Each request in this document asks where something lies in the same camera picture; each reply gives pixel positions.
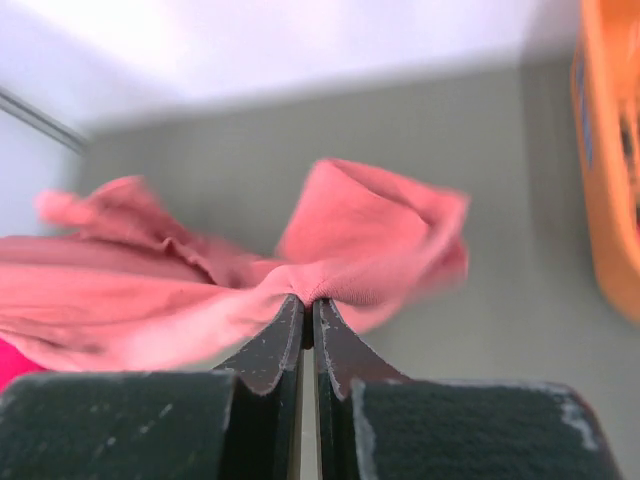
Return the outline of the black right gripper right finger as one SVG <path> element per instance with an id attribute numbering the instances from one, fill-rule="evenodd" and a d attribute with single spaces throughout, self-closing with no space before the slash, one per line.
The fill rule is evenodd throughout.
<path id="1" fill-rule="evenodd" d="M 425 381 L 381 358 L 328 299 L 313 306 L 323 479 L 618 479 L 592 409 L 533 381 Z"/>

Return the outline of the salmon pink t shirt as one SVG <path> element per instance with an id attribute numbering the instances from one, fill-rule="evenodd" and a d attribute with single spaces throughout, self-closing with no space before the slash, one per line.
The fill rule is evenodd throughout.
<path id="1" fill-rule="evenodd" d="M 466 195 L 341 159 L 318 161 L 272 258 L 188 230 L 144 181 L 48 192 L 59 236 L 1 241 L 1 339 L 57 371 L 171 369 L 244 341 L 288 295 L 330 298 L 368 331 L 466 274 Z"/>

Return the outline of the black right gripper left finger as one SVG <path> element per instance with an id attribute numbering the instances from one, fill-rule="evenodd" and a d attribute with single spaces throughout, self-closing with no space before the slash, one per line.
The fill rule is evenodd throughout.
<path id="1" fill-rule="evenodd" d="M 5 479 L 295 479 L 305 308 L 203 372 L 42 373 L 1 396 Z"/>

